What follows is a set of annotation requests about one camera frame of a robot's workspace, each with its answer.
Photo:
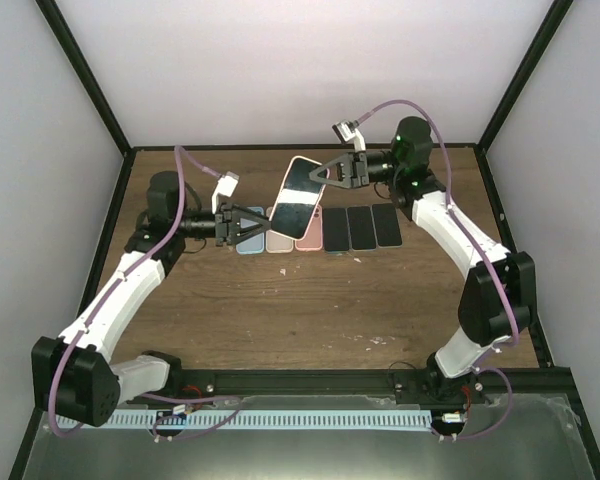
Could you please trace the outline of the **green phone from beige case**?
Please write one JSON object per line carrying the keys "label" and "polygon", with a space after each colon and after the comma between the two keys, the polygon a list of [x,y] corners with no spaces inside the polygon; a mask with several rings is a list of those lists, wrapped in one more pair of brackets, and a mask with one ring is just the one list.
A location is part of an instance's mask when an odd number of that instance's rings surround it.
{"label": "green phone from beige case", "polygon": [[371,251],[377,247],[372,212],[369,206],[352,206],[346,209],[351,248],[354,251]]}

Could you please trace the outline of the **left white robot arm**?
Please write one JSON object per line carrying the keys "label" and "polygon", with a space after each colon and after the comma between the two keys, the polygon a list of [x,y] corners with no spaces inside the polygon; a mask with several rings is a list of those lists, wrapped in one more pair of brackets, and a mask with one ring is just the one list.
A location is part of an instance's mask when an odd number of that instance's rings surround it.
{"label": "left white robot arm", "polygon": [[149,350],[136,359],[112,364],[122,333],[140,306],[169,275],[187,239],[212,239],[236,246],[265,232],[261,214],[229,203],[238,175],[218,177],[210,209],[190,209],[192,188],[181,174],[155,174],[147,207],[110,279],[80,316],[57,338],[41,337],[31,352],[34,402],[49,415],[99,427],[122,403],[151,393],[161,403],[184,392],[179,358]]}

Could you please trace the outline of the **silver phone from blue case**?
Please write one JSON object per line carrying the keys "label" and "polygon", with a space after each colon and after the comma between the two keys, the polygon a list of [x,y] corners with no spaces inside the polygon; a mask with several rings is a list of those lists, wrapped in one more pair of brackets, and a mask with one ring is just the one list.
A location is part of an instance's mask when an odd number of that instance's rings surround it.
{"label": "silver phone from blue case", "polygon": [[371,206],[377,245],[380,248],[401,247],[402,236],[395,208],[389,203]]}

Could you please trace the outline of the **pink phone case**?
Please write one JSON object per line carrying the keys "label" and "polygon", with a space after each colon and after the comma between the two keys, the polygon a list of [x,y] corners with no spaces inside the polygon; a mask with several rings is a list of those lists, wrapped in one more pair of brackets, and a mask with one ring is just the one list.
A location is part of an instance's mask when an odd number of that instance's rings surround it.
{"label": "pink phone case", "polygon": [[305,236],[301,240],[296,240],[294,246],[300,252],[314,252],[323,249],[322,207],[320,205],[316,207]]}

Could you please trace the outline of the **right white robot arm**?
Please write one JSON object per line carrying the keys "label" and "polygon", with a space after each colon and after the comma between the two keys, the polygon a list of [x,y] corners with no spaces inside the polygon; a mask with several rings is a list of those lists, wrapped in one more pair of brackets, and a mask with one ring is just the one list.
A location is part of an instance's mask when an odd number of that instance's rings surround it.
{"label": "right white robot arm", "polygon": [[368,152],[362,122],[343,120],[332,127],[353,149],[330,161],[337,171],[331,186],[385,184],[394,207],[436,241],[464,279],[459,327],[423,370],[425,393],[445,403],[459,392],[460,382],[480,372],[488,356],[517,346],[521,332],[535,321],[535,264],[528,254],[514,253],[484,233],[453,199],[452,181],[433,173],[431,152],[446,146],[432,120],[403,118],[389,149],[379,152]]}

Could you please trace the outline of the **blue cased phone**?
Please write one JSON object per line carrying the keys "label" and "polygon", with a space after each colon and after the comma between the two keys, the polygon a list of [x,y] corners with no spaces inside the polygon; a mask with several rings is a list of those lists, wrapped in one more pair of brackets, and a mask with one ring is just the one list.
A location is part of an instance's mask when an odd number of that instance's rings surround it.
{"label": "blue cased phone", "polygon": [[[240,220],[240,227],[242,229],[246,229],[249,227],[255,226],[256,223],[254,221],[248,219]],[[258,235],[254,235],[253,237],[242,241],[236,246],[236,252],[240,255],[251,255],[251,254],[260,254],[263,253],[265,249],[265,234],[260,233]]]}

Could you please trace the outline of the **black screen phone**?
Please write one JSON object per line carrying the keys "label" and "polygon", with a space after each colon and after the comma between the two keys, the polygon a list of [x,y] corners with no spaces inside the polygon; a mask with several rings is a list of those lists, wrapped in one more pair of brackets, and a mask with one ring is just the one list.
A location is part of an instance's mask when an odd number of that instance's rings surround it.
{"label": "black screen phone", "polygon": [[328,253],[342,253],[350,249],[348,219],[344,208],[323,210],[323,248]]}

